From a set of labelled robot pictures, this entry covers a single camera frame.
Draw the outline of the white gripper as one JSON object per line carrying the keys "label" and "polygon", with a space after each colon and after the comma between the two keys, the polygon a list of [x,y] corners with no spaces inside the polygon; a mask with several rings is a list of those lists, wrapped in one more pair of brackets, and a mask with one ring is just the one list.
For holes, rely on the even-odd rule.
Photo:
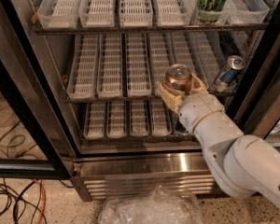
{"label": "white gripper", "polygon": [[194,134],[196,126],[202,120],[216,112],[224,111],[221,102],[216,96],[206,93],[207,88],[204,83],[193,73],[190,74],[189,82],[186,84],[186,95],[188,95],[186,98],[184,92],[176,90],[170,92],[163,83],[158,87],[166,106],[178,113],[180,123],[190,134]]}

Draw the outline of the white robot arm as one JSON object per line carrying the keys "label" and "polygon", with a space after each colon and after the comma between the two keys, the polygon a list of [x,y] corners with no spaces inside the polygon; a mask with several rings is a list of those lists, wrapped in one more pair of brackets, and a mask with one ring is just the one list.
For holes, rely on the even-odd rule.
{"label": "white robot arm", "polygon": [[280,209],[280,152],[255,135],[245,135],[224,106],[192,73],[166,74],[162,100],[199,141],[219,187],[234,198],[262,194]]}

